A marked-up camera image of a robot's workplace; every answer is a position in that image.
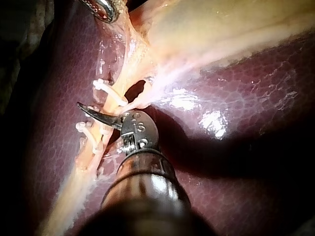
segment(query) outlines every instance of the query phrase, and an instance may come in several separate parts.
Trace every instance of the dark red liver tissue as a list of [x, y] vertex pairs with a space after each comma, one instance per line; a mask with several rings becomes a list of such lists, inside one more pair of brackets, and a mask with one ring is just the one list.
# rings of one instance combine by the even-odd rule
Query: dark red liver tissue
[[[78, 152], [75, 124], [86, 118], [76, 102], [92, 103], [100, 42], [82, 6], [56, 19], [56, 41], [23, 162], [31, 229], [47, 214]], [[225, 69], [202, 68], [198, 78], [187, 75], [146, 109], [194, 209], [220, 235], [285, 235], [314, 213], [312, 155], [306, 154], [314, 132], [314, 57], [311, 33]], [[175, 108], [173, 89], [186, 89], [196, 107]], [[221, 139], [211, 126], [200, 125], [203, 115], [213, 112], [225, 129]], [[113, 173], [113, 163], [106, 171]], [[90, 196], [75, 228], [98, 209], [109, 184]]]

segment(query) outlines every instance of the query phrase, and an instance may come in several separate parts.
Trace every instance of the metal grasper tip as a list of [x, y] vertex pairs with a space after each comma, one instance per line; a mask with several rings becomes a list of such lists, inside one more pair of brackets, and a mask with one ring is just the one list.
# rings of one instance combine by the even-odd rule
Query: metal grasper tip
[[113, 0], [79, 0], [99, 20], [111, 24], [117, 21], [119, 12]]
[[77, 102], [77, 106], [84, 111], [86, 114], [90, 115], [94, 119], [98, 120], [99, 122], [102, 122], [103, 124], [107, 124], [114, 129], [121, 130], [122, 129], [122, 119], [121, 117], [106, 115], [101, 112], [94, 111], [93, 109], [88, 108], [88, 106], [83, 105], [80, 102]]

